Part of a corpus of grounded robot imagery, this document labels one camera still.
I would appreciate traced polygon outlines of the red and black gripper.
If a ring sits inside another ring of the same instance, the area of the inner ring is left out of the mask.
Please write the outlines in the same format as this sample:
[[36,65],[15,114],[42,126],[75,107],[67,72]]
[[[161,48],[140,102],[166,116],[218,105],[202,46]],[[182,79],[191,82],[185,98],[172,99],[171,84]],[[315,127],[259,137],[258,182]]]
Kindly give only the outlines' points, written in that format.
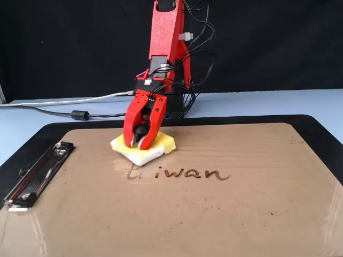
[[132,148],[137,144],[140,150],[148,150],[156,139],[166,109],[166,96],[138,89],[125,113],[125,145]]

